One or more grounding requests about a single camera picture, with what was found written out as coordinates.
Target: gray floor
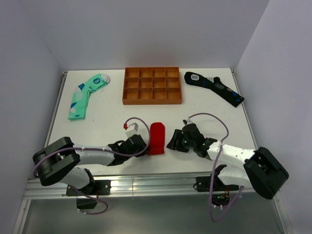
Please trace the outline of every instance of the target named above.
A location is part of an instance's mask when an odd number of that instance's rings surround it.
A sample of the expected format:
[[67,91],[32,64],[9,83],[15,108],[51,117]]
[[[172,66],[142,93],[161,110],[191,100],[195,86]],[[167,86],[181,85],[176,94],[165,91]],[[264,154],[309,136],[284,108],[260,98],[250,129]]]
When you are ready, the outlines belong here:
[[75,200],[31,202],[24,234],[281,234],[272,200],[244,193],[223,220],[212,223],[207,195],[110,198],[100,215],[77,213]]

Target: white tabletop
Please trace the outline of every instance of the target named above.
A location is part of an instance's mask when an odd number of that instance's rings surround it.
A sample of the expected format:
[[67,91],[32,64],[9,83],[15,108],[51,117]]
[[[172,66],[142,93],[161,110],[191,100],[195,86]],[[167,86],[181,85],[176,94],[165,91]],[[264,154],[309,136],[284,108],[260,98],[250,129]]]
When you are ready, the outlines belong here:
[[[182,104],[181,105],[123,105],[122,90],[124,70],[69,71],[58,105],[49,144],[61,137],[70,137],[74,143],[85,146],[103,146],[118,140],[125,140],[123,124],[130,117],[139,117],[148,125],[162,122],[165,125],[165,146],[175,129],[181,129],[182,120],[188,116],[207,112],[218,116],[228,126],[230,135],[226,144],[254,149],[254,143],[242,105],[233,107],[211,90],[190,86],[184,81],[187,71],[205,77],[220,77],[222,83],[237,91],[229,68],[218,69],[180,69]],[[95,93],[91,93],[86,118],[69,120],[69,108],[74,89],[90,77],[106,73],[111,82]],[[221,139],[224,127],[209,116],[192,118],[205,137]],[[148,134],[139,121],[139,133],[147,141]],[[212,162],[199,158],[194,152],[181,153],[165,148],[164,155],[133,157],[122,165],[86,165],[94,175],[145,175],[163,173],[196,173],[212,170]]]

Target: green sock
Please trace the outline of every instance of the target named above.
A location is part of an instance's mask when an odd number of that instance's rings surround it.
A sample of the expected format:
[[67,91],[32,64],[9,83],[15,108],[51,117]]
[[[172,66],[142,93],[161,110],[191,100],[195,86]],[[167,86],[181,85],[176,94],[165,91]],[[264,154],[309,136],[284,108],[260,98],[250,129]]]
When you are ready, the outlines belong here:
[[68,119],[84,119],[86,117],[90,92],[95,92],[103,88],[110,81],[111,79],[108,75],[97,74],[88,79],[87,82],[79,85],[74,91]]

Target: red sock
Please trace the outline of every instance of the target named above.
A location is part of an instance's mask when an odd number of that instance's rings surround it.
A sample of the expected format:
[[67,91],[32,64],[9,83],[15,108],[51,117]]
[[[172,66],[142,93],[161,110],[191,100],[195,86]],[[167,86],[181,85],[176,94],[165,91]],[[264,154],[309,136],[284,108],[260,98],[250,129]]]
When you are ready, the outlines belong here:
[[151,141],[149,152],[147,155],[162,155],[164,154],[165,145],[165,126],[162,123],[151,124]]

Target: orange tray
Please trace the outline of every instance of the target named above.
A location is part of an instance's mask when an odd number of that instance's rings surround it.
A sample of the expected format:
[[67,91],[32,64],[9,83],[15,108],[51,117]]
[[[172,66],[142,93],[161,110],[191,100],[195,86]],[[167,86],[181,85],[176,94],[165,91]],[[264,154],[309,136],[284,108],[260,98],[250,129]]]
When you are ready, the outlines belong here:
[[126,67],[124,105],[181,104],[178,67]]

